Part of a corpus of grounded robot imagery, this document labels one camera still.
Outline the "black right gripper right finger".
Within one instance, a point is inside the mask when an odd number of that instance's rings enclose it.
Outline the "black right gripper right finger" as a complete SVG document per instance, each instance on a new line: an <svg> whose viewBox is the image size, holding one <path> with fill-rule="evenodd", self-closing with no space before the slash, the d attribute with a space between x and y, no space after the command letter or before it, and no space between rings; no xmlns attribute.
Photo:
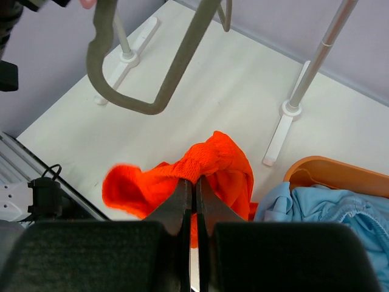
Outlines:
<svg viewBox="0 0 389 292"><path fill-rule="evenodd" d="M380 291L356 234L338 223L243 220L196 184L201 291Z"/></svg>

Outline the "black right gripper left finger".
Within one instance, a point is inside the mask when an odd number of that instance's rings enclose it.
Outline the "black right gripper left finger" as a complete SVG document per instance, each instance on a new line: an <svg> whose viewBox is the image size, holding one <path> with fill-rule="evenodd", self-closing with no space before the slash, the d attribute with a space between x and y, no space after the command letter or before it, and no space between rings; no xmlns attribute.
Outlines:
<svg viewBox="0 0 389 292"><path fill-rule="evenodd" d="M140 221L41 221L18 239L2 291L190 291L191 184Z"/></svg>

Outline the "orange shorts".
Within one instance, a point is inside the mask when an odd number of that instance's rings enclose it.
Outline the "orange shorts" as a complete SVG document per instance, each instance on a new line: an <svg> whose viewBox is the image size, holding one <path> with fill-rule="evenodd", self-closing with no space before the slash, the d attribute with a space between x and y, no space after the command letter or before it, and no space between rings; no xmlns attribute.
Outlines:
<svg viewBox="0 0 389 292"><path fill-rule="evenodd" d="M193 145L173 164L162 162L148 171L129 164L113 166L103 181L102 199L110 208L145 218L174 192L180 179L196 184L202 176L240 217L254 218L257 205L251 201L254 175L249 160L220 131Z"/></svg>

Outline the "pink clothes hanger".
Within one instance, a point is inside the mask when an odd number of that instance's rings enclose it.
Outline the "pink clothes hanger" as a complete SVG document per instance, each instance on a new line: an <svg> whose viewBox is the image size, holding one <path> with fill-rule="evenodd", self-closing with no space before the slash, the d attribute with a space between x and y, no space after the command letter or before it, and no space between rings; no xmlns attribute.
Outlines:
<svg viewBox="0 0 389 292"><path fill-rule="evenodd" d="M80 4L84 9L91 9L96 3L97 0L80 0Z"/></svg>

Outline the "light blue shorts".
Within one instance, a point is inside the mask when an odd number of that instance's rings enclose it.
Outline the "light blue shorts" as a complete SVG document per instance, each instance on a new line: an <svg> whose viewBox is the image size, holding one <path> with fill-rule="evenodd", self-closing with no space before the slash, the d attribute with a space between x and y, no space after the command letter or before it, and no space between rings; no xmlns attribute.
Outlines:
<svg viewBox="0 0 389 292"><path fill-rule="evenodd" d="M358 236L383 291L388 291L388 199L316 184L283 182L260 201L258 222L316 222L347 225Z"/></svg>

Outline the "grey orange-shorts hanger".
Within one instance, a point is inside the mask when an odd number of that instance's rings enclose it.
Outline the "grey orange-shorts hanger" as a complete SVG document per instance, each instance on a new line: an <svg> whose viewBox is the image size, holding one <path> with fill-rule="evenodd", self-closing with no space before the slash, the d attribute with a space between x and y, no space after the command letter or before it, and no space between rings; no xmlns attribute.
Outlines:
<svg viewBox="0 0 389 292"><path fill-rule="evenodd" d="M161 113L172 98L214 14L219 15L224 31L230 30L232 3L226 1L223 8L221 1L200 2L154 102L147 103L117 92L103 75L103 61L111 48L114 36L113 23L117 2L97 1L93 18L95 38L89 43L86 57L86 68L91 85L103 98L114 105L146 115Z"/></svg>

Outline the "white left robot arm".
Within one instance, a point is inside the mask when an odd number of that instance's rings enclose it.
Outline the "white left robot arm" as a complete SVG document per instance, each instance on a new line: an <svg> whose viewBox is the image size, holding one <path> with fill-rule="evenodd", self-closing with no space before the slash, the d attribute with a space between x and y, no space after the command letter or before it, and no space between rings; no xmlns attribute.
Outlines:
<svg viewBox="0 0 389 292"><path fill-rule="evenodd" d="M24 8L37 12L46 1L1 1L1 55ZM63 195L57 181L62 167L55 164L36 179L1 185L1 258L13 248L24 229L22 221L62 215Z"/></svg>

